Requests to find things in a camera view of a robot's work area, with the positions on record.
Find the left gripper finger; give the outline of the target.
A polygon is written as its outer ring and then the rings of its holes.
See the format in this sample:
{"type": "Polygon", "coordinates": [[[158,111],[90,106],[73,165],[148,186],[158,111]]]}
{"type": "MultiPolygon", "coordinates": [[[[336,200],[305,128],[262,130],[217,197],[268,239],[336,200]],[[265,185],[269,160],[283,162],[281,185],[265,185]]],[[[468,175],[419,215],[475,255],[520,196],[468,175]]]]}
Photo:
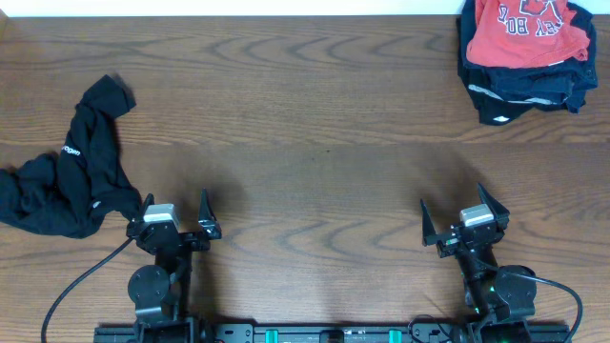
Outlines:
{"type": "Polygon", "coordinates": [[[136,223],[144,222],[144,216],[149,206],[154,204],[154,196],[152,193],[149,193],[144,199],[137,216],[134,218],[136,223]]]}
{"type": "Polygon", "coordinates": [[[203,189],[200,194],[200,204],[198,211],[199,224],[215,224],[217,221],[214,211],[211,207],[208,192],[203,189]]]}

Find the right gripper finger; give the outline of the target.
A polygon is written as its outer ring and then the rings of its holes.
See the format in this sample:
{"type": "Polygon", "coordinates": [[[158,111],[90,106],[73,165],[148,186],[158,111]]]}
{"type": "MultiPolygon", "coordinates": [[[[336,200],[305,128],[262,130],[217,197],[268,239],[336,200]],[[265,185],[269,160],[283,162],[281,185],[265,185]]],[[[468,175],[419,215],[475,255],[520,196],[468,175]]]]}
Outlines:
{"type": "Polygon", "coordinates": [[[477,184],[478,188],[478,196],[481,200],[481,203],[486,205],[492,215],[495,217],[495,220],[501,224],[507,224],[509,222],[509,210],[506,209],[495,197],[493,197],[482,184],[477,184]]]}
{"type": "Polygon", "coordinates": [[[420,207],[422,211],[422,245],[424,247],[435,245],[437,243],[437,232],[423,199],[420,200],[420,207]]]}

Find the black t-shirt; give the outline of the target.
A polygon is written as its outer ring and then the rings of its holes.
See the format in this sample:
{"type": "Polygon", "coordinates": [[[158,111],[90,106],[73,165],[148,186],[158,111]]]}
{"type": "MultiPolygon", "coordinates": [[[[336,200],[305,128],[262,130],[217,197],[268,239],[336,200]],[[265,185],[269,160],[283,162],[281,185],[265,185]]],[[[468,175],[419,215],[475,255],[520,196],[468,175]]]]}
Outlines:
{"type": "Polygon", "coordinates": [[[139,192],[125,174],[114,122],[135,107],[132,95],[105,75],[75,105],[58,154],[43,153],[1,170],[1,222],[40,235],[82,239],[98,232],[106,215],[132,220],[139,192]]]}

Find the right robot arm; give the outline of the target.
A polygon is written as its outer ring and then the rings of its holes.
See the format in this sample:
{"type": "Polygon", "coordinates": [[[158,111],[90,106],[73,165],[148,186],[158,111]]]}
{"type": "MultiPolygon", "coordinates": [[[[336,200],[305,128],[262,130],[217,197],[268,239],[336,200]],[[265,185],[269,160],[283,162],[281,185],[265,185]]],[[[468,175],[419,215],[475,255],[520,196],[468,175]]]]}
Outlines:
{"type": "Polygon", "coordinates": [[[459,212],[459,221],[448,232],[435,230],[424,203],[422,244],[435,246],[441,258],[454,257],[459,264],[467,306],[478,318],[454,330],[455,342],[517,342],[531,338],[525,324],[535,313],[535,273],[523,266],[501,267],[493,246],[504,237],[510,212],[482,185],[480,203],[459,212]]]}

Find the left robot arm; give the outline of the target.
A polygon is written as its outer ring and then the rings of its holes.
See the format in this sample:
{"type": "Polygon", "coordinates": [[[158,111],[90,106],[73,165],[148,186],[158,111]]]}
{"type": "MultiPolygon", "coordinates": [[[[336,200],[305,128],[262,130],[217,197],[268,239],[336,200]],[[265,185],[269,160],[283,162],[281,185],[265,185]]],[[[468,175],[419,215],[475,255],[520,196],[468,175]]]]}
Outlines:
{"type": "Polygon", "coordinates": [[[201,192],[197,219],[199,230],[181,232],[173,204],[155,204],[148,194],[127,236],[154,263],[135,271],[128,283],[134,304],[135,342],[213,342],[214,331],[206,321],[187,311],[192,256],[206,252],[222,237],[220,224],[206,190],[201,192]]]}

